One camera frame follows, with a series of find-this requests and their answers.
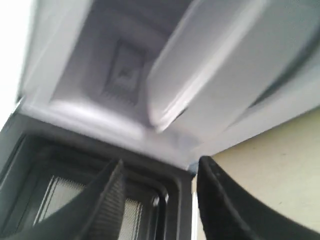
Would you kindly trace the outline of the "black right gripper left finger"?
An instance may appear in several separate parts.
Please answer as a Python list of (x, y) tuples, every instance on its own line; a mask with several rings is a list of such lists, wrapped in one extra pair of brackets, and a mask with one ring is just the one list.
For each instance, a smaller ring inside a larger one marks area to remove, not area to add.
[(0, 187), (3, 240), (116, 240), (125, 208), (124, 165), (13, 166)]

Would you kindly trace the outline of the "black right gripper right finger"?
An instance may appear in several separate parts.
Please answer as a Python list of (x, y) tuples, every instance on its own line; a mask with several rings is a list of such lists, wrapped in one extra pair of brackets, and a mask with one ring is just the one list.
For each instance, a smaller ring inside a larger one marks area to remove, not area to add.
[(208, 240), (318, 240), (320, 234), (271, 209), (211, 157), (198, 162), (196, 192)]

